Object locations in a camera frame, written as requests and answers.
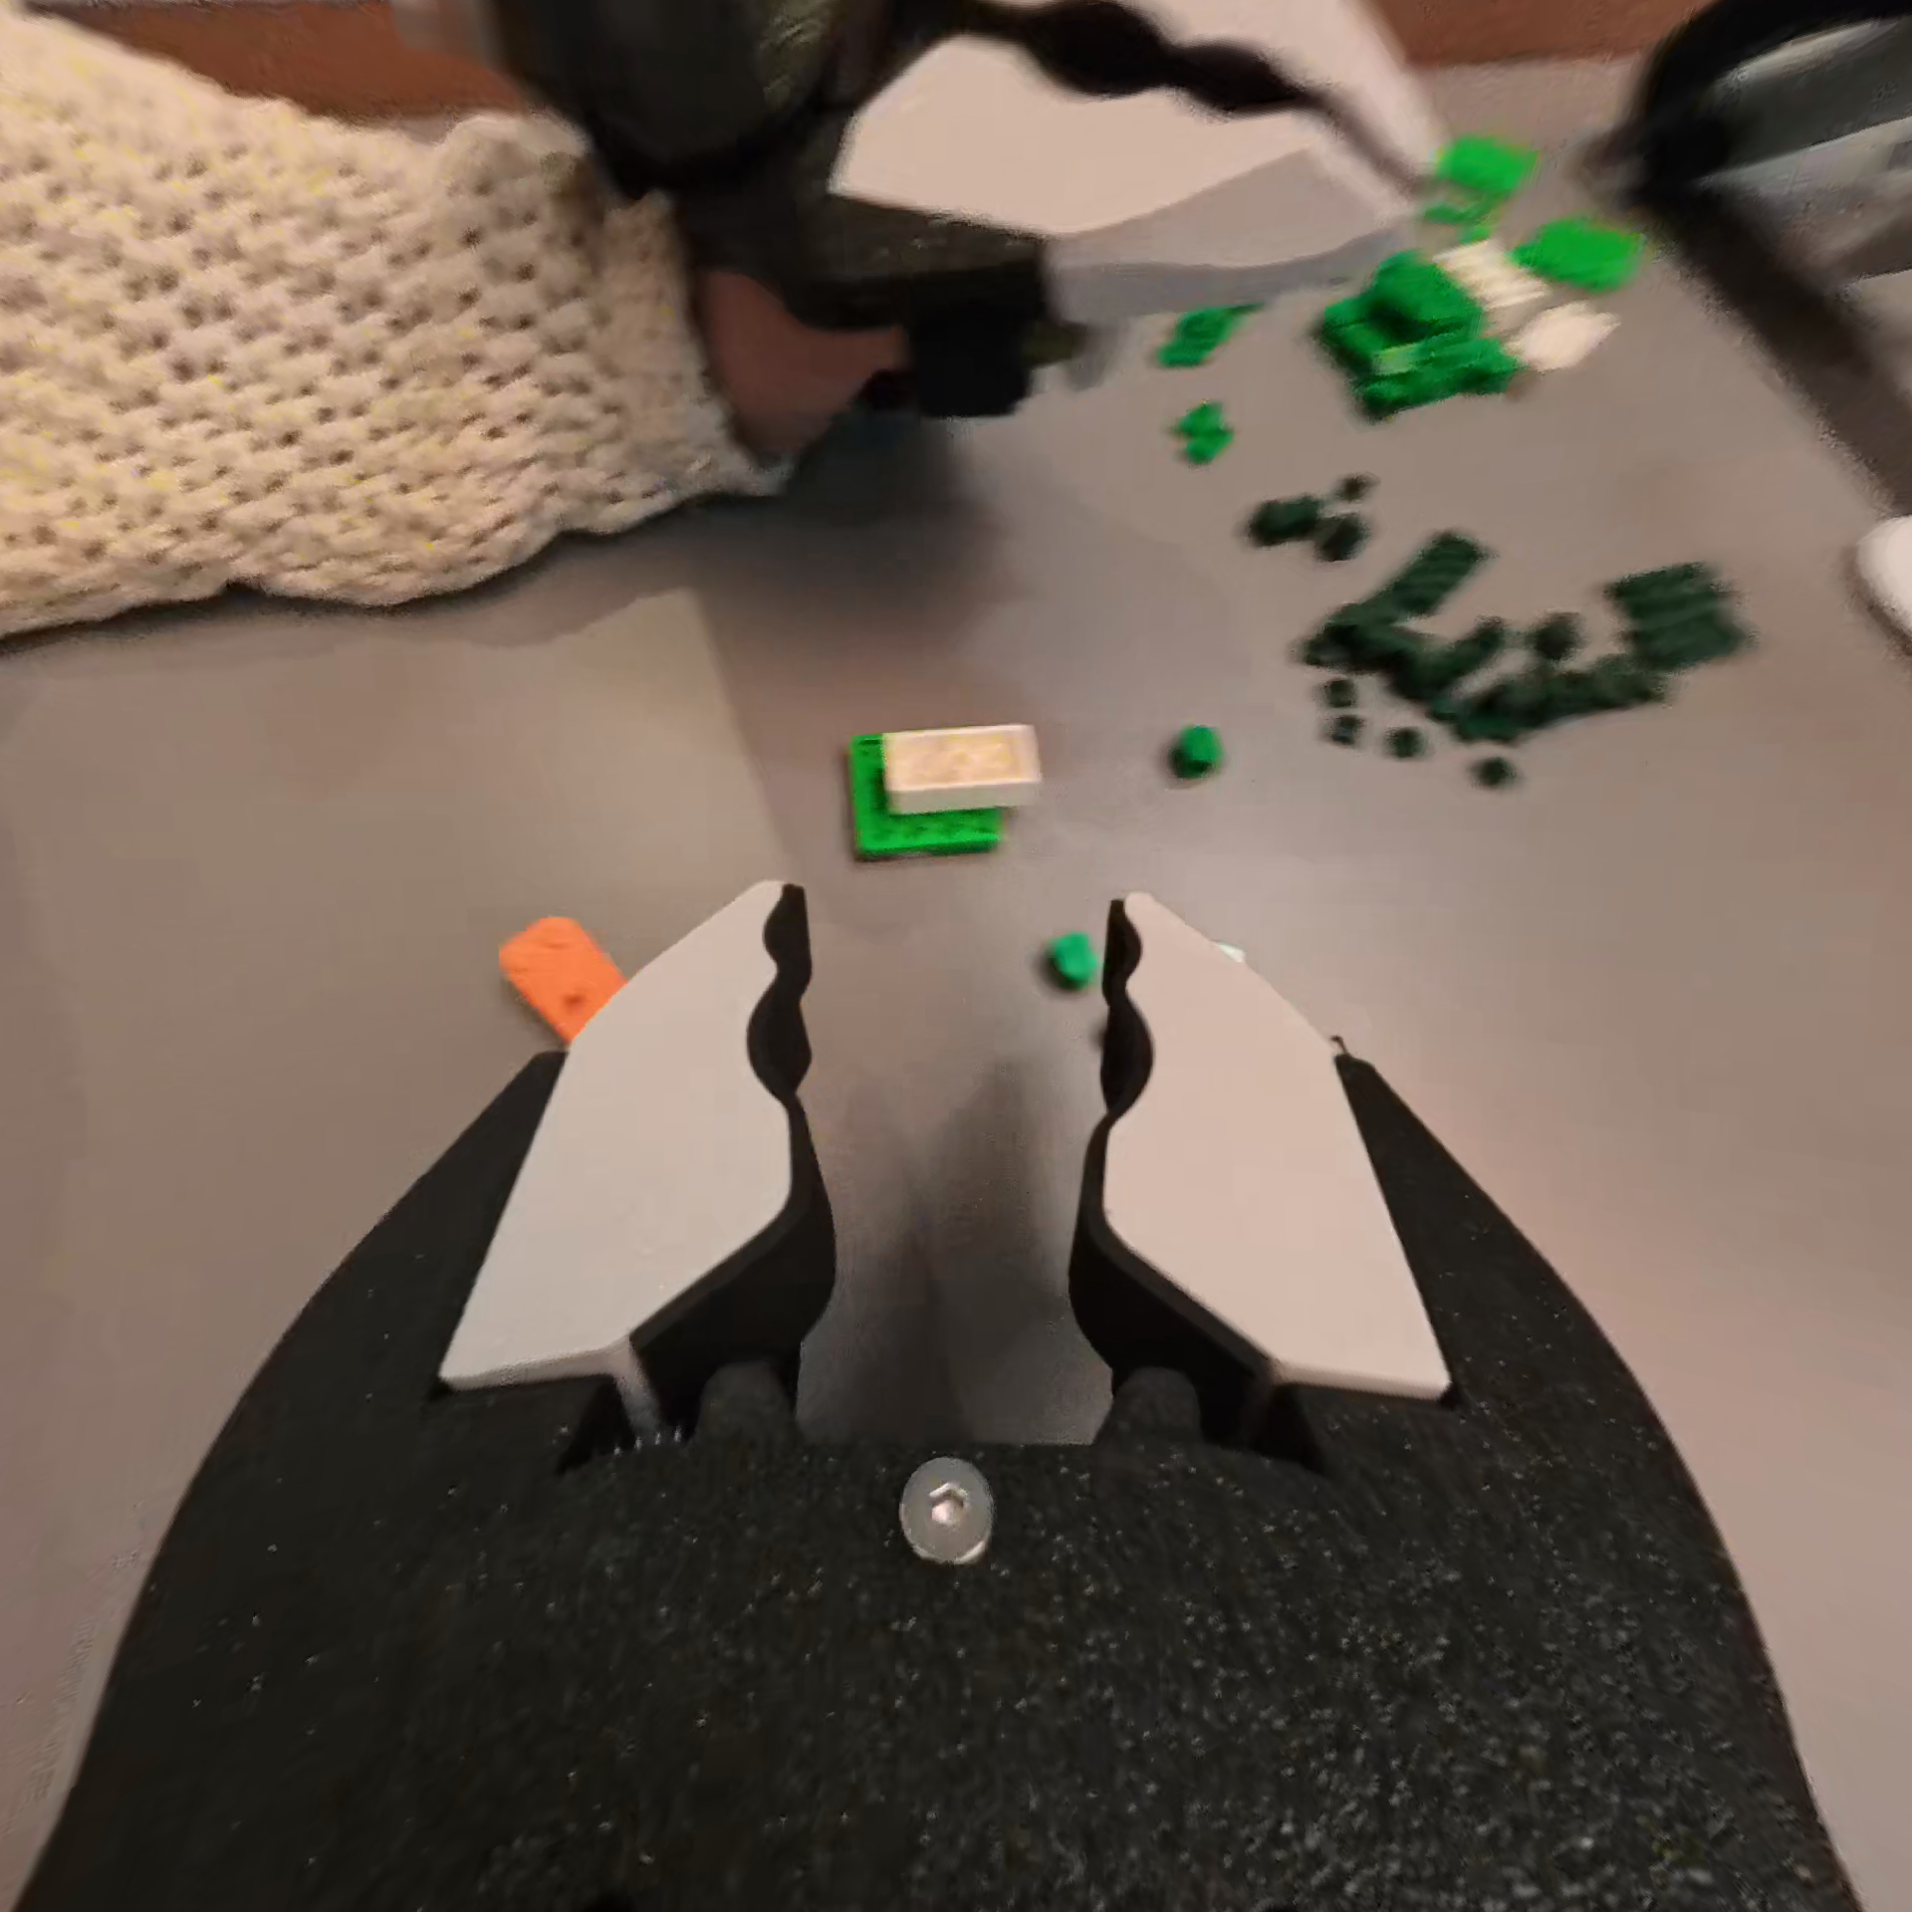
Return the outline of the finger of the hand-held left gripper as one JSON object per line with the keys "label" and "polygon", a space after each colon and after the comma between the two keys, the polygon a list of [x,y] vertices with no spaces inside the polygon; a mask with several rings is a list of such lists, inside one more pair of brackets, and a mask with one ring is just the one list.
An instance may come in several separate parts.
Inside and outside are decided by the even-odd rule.
{"label": "finger of the hand-held left gripper", "polygon": [[1223,116],[1300,113],[1398,184],[1423,184],[1446,141],[1366,4],[970,2],[967,32],[1094,100],[1159,91]]}
{"label": "finger of the hand-held left gripper", "polygon": [[949,17],[852,122],[835,184],[1038,245],[1047,317],[1111,329],[1362,279],[1398,251],[1398,184],[1300,113],[1094,100]]}

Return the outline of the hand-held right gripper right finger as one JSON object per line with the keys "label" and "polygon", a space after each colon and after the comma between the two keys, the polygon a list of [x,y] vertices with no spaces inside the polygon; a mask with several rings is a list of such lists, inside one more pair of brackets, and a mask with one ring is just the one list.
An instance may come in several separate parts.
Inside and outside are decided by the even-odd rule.
{"label": "hand-held right gripper right finger", "polygon": [[1114,1400],[1164,1380],[1207,1438],[1292,1391],[1446,1405],[1338,1048],[1147,892],[1110,909],[1104,997],[1067,1302]]}

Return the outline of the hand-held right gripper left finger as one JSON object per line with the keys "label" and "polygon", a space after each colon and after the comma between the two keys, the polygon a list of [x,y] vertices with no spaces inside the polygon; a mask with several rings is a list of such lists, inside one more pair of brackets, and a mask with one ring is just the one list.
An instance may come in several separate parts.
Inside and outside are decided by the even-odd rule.
{"label": "hand-held right gripper left finger", "polygon": [[801,1103],[806,891],[761,881],[564,1053],[439,1361],[454,1394],[607,1380],[688,1435],[725,1370],[793,1402],[838,1243]]}

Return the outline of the short white lego brick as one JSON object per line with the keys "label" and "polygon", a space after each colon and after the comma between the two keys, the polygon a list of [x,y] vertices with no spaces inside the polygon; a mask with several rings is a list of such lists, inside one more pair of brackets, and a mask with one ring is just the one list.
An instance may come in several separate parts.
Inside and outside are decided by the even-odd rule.
{"label": "short white lego brick", "polygon": [[1618,319],[1592,303],[1557,303],[1524,323],[1508,353],[1526,375],[1553,375],[1580,366],[1616,329]]}

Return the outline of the person's left forearm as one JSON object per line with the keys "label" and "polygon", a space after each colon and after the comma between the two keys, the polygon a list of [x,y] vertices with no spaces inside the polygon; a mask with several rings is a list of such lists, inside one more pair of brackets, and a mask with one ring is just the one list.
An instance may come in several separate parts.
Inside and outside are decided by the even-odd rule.
{"label": "person's left forearm", "polygon": [[3,635],[229,589],[406,605],[789,462],[665,198],[554,116],[439,139],[3,14]]}

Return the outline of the dark green lego plate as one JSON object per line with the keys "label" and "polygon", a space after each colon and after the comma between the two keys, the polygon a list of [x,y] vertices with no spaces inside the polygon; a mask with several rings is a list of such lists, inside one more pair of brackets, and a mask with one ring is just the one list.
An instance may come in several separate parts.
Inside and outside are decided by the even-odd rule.
{"label": "dark green lego plate", "polygon": [[1606,597],[1641,669],[1675,676],[1747,653],[1756,635],[1729,578],[1709,563],[1665,564],[1609,580]]}

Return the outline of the person's left hand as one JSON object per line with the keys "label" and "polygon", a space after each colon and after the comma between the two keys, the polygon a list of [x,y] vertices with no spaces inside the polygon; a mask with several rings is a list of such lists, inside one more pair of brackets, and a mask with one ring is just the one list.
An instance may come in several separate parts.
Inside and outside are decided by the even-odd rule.
{"label": "person's left hand", "polygon": [[696,319],[734,432],[765,462],[809,451],[873,380],[910,365],[906,330],[809,325],[743,274],[701,272]]}

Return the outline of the orange brick separator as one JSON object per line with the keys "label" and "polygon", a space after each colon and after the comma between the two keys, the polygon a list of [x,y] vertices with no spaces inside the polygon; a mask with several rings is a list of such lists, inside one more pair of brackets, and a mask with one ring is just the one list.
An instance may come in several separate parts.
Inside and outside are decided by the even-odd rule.
{"label": "orange brick separator", "polygon": [[503,982],[562,1045],[628,983],[600,940],[574,918],[546,915],[496,952]]}

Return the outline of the pile of bright green bricks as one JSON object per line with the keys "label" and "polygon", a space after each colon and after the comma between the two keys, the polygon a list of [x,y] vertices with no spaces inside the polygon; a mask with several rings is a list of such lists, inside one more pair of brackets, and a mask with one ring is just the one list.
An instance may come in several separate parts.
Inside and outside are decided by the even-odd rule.
{"label": "pile of bright green bricks", "polygon": [[1390,256],[1359,291],[1329,303],[1313,339],[1376,424],[1451,398],[1500,396],[1524,379],[1524,362],[1490,330],[1487,308],[1417,251]]}

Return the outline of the pile of dark green bricks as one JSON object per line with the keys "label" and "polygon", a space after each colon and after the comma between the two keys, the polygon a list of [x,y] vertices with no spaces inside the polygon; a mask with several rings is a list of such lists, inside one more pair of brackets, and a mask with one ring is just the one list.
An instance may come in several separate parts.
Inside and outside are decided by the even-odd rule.
{"label": "pile of dark green bricks", "polygon": [[1530,628],[1487,614],[1458,635],[1433,628],[1490,564],[1468,534],[1434,534],[1398,572],[1328,610],[1299,643],[1322,712],[1322,741],[1394,764],[1460,749],[1468,782],[1508,793],[1524,777],[1519,746],[1608,715],[1639,710],[1667,683],[1635,653],[1586,650],[1576,613]]}

